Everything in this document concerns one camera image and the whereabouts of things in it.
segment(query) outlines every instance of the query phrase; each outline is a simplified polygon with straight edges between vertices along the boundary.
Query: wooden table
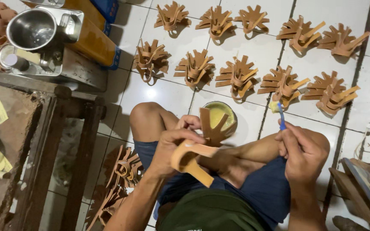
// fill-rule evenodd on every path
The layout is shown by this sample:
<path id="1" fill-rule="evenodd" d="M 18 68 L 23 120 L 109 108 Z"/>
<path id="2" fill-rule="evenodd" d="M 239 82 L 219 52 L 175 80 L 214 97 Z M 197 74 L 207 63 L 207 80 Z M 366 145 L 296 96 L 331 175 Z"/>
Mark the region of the wooden table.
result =
<path id="1" fill-rule="evenodd" d="M 13 165 L 11 179 L 0 180 L 0 230 L 38 230 L 65 119 L 80 118 L 84 126 L 61 222 L 62 231 L 74 231 L 98 125 L 106 113 L 104 99 L 2 73 L 0 99 L 9 118 L 0 125 L 2 152 Z M 9 212 L 13 198 L 18 200 L 14 214 Z"/>

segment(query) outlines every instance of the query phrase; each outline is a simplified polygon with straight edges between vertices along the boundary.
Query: wooden leg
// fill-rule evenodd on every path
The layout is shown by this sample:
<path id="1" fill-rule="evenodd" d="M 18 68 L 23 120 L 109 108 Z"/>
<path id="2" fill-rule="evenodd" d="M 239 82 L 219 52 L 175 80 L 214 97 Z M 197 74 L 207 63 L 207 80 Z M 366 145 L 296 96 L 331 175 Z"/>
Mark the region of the wooden leg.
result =
<path id="1" fill-rule="evenodd" d="M 85 122 L 76 154 L 67 203 L 62 216 L 61 231 L 75 230 L 103 109 L 103 106 L 93 104 L 86 106 Z"/>

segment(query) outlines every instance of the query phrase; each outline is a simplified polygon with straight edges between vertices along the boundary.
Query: knee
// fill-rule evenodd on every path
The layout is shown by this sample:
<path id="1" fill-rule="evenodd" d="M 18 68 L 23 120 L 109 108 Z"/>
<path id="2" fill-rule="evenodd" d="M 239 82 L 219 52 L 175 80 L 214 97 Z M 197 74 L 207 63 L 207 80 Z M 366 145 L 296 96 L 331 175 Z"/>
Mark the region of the knee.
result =
<path id="1" fill-rule="evenodd" d="M 313 141 L 315 141 L 319 146 L 321 146 L 326 153 L 329 154 L 329 151 L 331 150 L 331 144 L 329 143 L 328 138 L 324 136 L 323 134 L 319 132 L 314 132 L 309 129 L 304 129 L 306 133 L 310 134 Z"/>
<path id="2" fill-rule="evenodd" d="M 147 118 L 150 118 L 151 115 L 155 113 L 159 113 L 159 110 L 161 108 L 162 108 L 161 105 L 155 102 L 146 102 L 137 104 L 131 111 L 130 115 L 131 126 L 133 124 L 140 123 L 146 120 Z"/>

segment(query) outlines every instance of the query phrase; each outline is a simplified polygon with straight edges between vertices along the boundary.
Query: man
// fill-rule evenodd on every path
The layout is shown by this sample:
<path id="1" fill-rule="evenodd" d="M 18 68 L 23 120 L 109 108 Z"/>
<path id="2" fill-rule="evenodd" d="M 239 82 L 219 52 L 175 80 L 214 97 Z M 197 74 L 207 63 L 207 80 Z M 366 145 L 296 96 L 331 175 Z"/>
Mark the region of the man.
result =
<path id="1" fill-rule="evenodd" d="M 288 213 L 289 231 L 326 231 L 315 191 L 330 149 L 324 135 L 286 123 L 282 132 L 200 158 L 214 177 L 207 189 L 170 162 L 184 139 L 205 143 L 193 131 L 198 117 L 178 119 L 149 102 L 134 107 L 130 123 L 146 172 L 105 231 L 144 230 L 156 200 L 157 231 L 274 230 Z"/>

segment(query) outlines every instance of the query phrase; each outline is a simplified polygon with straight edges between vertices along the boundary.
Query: glue brush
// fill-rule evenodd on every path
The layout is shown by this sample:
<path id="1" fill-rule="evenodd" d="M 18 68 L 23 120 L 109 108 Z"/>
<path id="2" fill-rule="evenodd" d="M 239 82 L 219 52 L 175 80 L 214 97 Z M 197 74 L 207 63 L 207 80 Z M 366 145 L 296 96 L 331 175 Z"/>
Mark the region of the glue brush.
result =
<path id="1" fill-rule="evenodd" d="M 284 112 L 282 111 L 282 106 L 279 101 L 272 101 L 269 103 L 269 108 L 272 111 L 272 113 L 280 113 L 281 114 L 281 125 L 279 126 L 279 129 L 281 131 L 286 129 L 285 126 L 285 117 Z"/>

